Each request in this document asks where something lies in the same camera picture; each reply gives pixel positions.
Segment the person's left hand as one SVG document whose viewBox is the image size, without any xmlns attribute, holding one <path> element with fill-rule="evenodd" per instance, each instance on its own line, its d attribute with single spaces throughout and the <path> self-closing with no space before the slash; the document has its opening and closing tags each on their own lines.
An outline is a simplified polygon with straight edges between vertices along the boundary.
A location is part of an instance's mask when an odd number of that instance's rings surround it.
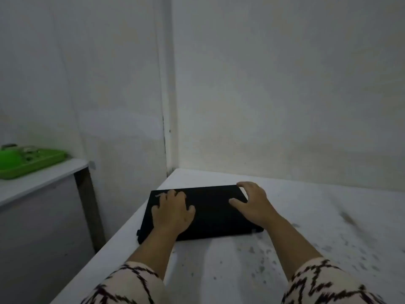
<svg viewBox="0 0 405 304">
<path fill-rule="evenodd" d="M 168 204 L 168 192 L 159 195 L 160 215 L 153 216 L 153 234 L 178 236 L 189 228 L 193 220 L 186 220 L 186 194 L 177 192 L 177 203 Z"/>
</svg>

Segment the black laptop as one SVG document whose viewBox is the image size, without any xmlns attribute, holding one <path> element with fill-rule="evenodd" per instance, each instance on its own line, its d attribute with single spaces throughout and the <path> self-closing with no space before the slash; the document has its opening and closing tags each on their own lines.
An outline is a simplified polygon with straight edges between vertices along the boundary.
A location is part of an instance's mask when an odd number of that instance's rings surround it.
<svg viewBox="0 0 405 304">
<path fill-rule="evenodd" d="M 183 188 L 175 191 L 184 192 L 186 206 L 193 205 L 196 209 L 192 223 L 177 237 L 177 242 L 261 233 L 264 230 L 230 205 L 229 199 L 247 203 L 244 193 L 237 185 Z"/>
</svg>

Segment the person's left forearm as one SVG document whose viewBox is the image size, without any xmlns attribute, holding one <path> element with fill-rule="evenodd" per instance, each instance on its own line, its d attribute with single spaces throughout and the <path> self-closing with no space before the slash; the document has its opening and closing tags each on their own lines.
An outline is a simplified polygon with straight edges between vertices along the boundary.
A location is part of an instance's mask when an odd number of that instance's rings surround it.
<svg viewBox="0 0 405 304">
<path fill-rule="evenodd" d="M 163 279 L 179 235 L 175 225 L 154 227 L 124 264 L 111 272 L 80 304 L 159 304 L 166 301 Z"/>
</svg>

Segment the white side table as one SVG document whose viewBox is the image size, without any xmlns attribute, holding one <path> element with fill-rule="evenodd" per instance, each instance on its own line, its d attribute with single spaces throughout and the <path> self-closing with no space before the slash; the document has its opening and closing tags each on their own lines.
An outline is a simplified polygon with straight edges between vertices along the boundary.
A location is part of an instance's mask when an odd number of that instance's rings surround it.
<svg viewBox="0 0 405 304">
<path fill-rule="evenodd" d="M 106 244 L 90 174 L 69 159 L 0 180 L 0 304 L 49 304 Z"/>
</svg>

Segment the person's right forearm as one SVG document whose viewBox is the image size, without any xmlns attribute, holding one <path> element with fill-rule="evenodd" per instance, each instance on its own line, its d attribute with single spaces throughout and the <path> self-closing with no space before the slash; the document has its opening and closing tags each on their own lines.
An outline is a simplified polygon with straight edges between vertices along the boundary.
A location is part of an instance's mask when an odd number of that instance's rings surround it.
<svg viewBox="0 0 405 304">
<path fill-rule="evenodd" d="M 387 304 L 322 256 L 280 215 L 271 213 L 260 225 L 268 232 L 288 279 L 281 304 Z"/>
</svg>

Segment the small grey metal items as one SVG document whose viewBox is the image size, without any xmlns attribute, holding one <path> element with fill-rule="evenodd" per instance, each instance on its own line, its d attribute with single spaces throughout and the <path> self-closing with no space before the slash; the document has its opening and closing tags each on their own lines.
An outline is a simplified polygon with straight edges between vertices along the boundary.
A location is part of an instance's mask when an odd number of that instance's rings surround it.
<svg viewBox="0 0 405 304">
<path fill-rule="evenodd" d="M 21 156 L 26 156 L 26 155 L 34 155 L 38 153 L 39 149 L 35 146 L 20 146 L 15 143 L 9 143 L 9 144 L 3 144 L 0 147 L 0 150 L 2 151 L 13 151 L 18 153 Z"/>
</svg>

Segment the green plastic tray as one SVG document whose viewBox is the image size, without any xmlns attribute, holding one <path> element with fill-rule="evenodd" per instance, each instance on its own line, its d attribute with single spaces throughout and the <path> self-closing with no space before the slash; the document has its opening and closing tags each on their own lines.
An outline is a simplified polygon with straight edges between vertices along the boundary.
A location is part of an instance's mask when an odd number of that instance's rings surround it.
<svg viewBox="0 0 405 304">
<path fill-rule="evenodd" d="M 68 154 L 57 149 L 41 149 L 34 155 L 21 156 L 0 150 L 0 179 L 11 180 L 61 163 Z"/>
</svg>

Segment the person's right hand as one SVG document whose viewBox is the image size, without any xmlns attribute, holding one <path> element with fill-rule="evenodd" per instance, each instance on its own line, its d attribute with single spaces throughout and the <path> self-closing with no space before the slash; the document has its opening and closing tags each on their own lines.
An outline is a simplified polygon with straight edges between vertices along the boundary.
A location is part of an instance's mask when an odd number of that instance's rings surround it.
<svg viewBox="0 0 405 304">
<path fill-rule="evenodd" d="M 266 192 L 258 184 L 238 182 L 236 185 L 243 188 L 247 194 L 247 213 L 242 214 L 247 220 L 267 229 L 274 222 L 281 219 L 281 216 L 267 199 Z"/>
</svg>

